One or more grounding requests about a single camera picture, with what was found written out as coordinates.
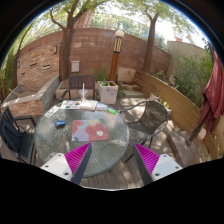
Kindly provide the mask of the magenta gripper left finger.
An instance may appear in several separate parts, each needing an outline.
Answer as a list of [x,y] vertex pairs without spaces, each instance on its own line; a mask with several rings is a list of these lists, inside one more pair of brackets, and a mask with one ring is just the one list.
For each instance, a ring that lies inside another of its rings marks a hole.
[[48,162],[42,165],[41,168],[79,185],[83,178],[91,153],[91,144],[87,143],[66,154],[55,154]]

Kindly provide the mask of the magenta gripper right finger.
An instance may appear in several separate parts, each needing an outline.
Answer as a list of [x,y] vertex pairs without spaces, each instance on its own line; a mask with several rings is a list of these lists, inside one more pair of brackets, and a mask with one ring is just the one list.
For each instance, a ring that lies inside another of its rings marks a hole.
[[168,154],[159,155],[137,143],[134,144],[133,155],[145,185],[182,169]]

